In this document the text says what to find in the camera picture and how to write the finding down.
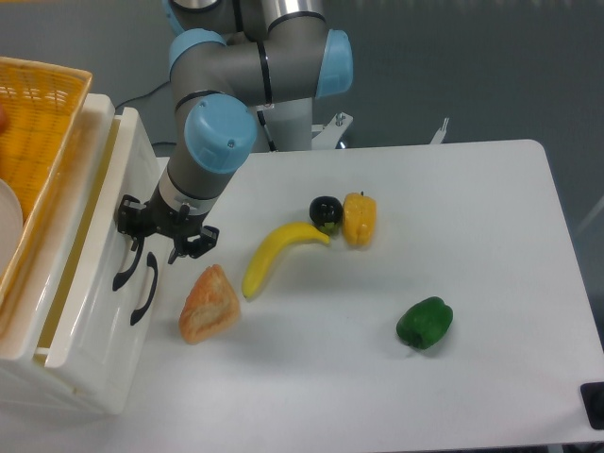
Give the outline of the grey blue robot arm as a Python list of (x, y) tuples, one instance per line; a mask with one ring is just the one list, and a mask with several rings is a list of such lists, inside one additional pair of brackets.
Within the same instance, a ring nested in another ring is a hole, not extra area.
[(353, 53), (319, 1), (166, 1), (163, 8), (175, 34), (168, 76), (176, 147), (147, 201), (122, 198), (117, 228), (136, 256), (159, 234), (172, 241), (173, 259), (198, 258), (217, 243), (205, 219), (257, 144), (259, 109), (348, 91)]

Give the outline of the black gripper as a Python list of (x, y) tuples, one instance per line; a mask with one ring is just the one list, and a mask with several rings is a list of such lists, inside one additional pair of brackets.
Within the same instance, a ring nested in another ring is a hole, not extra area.
[(168, 263), (190, 257), (198, 259), (218, 243), (220, 229), (204, 226), (208, 212), (199, 212), (191, 203), (176, 203), (170, 207), (160, 195), (143, 203), (124, 194), (116, 211), (117, 229), (132, 240), (131, 250), (142, 250), (144, 238), (159, 234), (173, 241)]

